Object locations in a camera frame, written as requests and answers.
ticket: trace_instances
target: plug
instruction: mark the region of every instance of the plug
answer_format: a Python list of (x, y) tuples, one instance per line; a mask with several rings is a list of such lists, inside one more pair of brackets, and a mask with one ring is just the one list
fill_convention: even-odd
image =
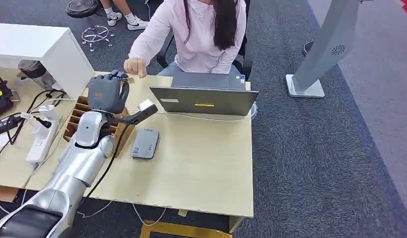
[(39, 117), (34, 116), (35, 120), (37, 120), (41, 125), (43, 125), (45, 128), (50, 128), (52, 126), (52, 123), (49, 122), (48, 120), (41, 120)]

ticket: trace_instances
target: white sneaker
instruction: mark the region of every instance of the white sneaker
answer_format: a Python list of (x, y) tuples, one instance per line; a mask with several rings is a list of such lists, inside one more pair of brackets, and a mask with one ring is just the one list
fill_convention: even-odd
[(122, 19), (122, 14), (120, 12), (114, 12), (114, 14), (107, 15), (107, 23), (109, 26), (116, 25), (120, 19)]
[(148, 21), (142, 21), (137, 16), (134, 16), (134, 17), (135, 17), (135, 23), (134, 24), (128, 24), (128, 29), (130, 31), (143, 30), (148, 26), (148, 23), (149, 23)]

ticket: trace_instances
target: black padding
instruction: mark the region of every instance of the black padding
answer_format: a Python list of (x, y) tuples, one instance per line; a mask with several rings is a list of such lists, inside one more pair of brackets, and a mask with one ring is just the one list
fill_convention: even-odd
[(66, 13), (70, 17), (84, 18), (93, 15), (99, 8), (97, 0), (72, 0), (66, 7)]
[(0, 238), (45, 238), (62, 216), (24, 207), (0, 229)]

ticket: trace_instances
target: long black hair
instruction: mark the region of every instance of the long black hair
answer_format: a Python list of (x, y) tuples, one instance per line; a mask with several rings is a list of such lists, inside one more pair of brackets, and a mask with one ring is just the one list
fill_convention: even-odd
[[(185, 44), (189, 41), (192, 25), (189, 13), (188, 0), (183, 0), (185, 4), (186, 23), (188, 25), (188, 37)], [(220, 50), (226, 50), (234, 46), (236, 40), (237, 18), (236, 5), (237, 0), (212, 0), (215, 11), (214, 20), (214, 44)]]

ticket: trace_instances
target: stand base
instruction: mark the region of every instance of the stand base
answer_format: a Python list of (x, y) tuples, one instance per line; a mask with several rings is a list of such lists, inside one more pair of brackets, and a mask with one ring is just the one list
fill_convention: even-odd
[(288, 94), (290, 97), (295, 98), (324, 98), (325, 93), (323, 92), (323, 88), (321, 82), (317, 80), (312, 86), (310, 86), (306, 91), (303, 92), (296, 92), (293, 83), (293, 75), (294, 74), (287, 74), (285, 76), (285, 81), (287, 83)]

